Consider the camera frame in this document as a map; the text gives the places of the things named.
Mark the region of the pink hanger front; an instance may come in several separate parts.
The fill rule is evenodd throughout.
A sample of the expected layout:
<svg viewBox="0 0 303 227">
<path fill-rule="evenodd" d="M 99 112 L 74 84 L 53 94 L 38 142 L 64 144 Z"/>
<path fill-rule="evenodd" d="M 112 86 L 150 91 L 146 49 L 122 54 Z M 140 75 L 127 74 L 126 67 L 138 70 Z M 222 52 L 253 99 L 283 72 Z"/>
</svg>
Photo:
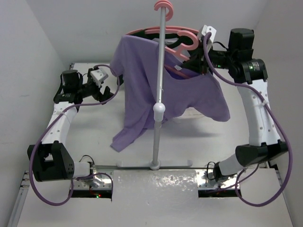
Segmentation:
<svg viewBox="0 0 303 227">
<path fill-rule="evenodd" d="M 181 70 L 178 70 L 179 65 L 177 64 L 170 64 L 167 60 L 173 59 L 173 60 L 178 60 L 181 59 L 185 62 L 189 61 L 190 58 L 187 57 L 186 55 L 183 54 L 183 51 L 190 51 L 190 50 L 195 50 L 199 44 L 200 41 L 197 37 L 197 34 L 186 31 L 186 30 L 169 30 L 166 31 L 165 30 L 165 34 L 177 34 L 179 36 L 186 36 L 192 39 L 192 41 L 194 42 L 192 45 L 185 45 L 185 44 L 181 44 L 180 46 L 171 49 L 168 48 L 167 46 L 164 47 L 164 60 L 163 60 L 163 64 L 164 64 L 164 68 L 170 72 L 172 72 L 173 74 L 177 75 L 177 78 L 181 78 L 181 79 L 189 79 L 190 77 L 186 74 L 184 74 Z"/>
</svg>

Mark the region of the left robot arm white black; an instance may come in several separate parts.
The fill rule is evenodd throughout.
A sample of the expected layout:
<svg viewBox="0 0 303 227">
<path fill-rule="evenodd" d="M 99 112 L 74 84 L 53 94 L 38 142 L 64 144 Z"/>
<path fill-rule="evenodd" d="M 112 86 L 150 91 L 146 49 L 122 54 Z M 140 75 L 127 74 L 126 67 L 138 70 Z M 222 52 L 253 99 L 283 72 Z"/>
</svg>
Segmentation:
<svg viewBox="0 0 303 227">
<path fill-rule="evenodd" d="M 75 162 L 65 147 L 71 123 L 79 112 L 84 98 L 92 97 L 105 103 L 114 94 L 109 87 L 101 91 L 108 74 L 100 67 L 90 68 L 87 82 L 77 70 L 66 70 L 60 75 L 60 86 L 53 98 L 53 114 L 38 145 L 27 149 L 32 160 L 32 172 L 38 182 L 71 180 L 90 175 L 90 163 Z"/>
</svg>

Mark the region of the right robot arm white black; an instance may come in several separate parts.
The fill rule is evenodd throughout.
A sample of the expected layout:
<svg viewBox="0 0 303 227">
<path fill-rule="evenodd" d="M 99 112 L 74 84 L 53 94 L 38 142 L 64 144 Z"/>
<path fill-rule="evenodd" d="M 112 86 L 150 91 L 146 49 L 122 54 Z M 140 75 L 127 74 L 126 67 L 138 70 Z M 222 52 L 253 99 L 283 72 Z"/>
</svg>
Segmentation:
<svg viewBox="0 0 303 227">
<path fill-rule="evenodd" d="M 232 29 L 226 51 L 212 50 L 215 32 L 211 26 L 198 31 L 201 46 L 208 52 L 202 55 L 201 62 L 210 70 L 228 70 L 233 79 L 231 84 L 237 87 L 242 98 L 249 127 L 248 144 L 237 146 L 232 156 L 215 163 L 213 176 L 218 182 L 250 165 L 271 161 L 287 152 L 288 147 L 281 140 L 277 124 L 268 112 L 267 69 L 263 60 L 252 57 L 254 31 Z"/>
</svg>

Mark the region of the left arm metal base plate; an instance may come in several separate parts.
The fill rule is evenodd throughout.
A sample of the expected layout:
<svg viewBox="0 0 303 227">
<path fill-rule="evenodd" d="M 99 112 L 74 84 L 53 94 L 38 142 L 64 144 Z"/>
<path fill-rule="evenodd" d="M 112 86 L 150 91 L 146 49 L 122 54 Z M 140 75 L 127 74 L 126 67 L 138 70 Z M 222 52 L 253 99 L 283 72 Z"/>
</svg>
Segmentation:
<svg viewBox="0 0 303 227">
<path fill-rule="evenodd" d="M 113 189 L 113 171 L 95 175 L 87 179 L 74 179 L 75 190 L 111 190 Z"/>
</svg>

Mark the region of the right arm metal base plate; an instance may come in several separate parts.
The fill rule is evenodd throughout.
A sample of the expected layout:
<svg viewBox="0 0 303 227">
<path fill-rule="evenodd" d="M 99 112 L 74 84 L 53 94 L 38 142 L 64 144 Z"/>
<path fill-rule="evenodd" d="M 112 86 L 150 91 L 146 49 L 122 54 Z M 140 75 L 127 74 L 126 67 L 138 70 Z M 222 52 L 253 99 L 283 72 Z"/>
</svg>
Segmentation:
<svg viewBox="0 0 303 227">
<path fill-rule="evenodd" d="M 200 190 L 217 190 L 234 188 L 237 174 L 226 176 L 216 181 L 213 175 L 213 169 L 196 169 L 196 182 Z"/>
</svg>

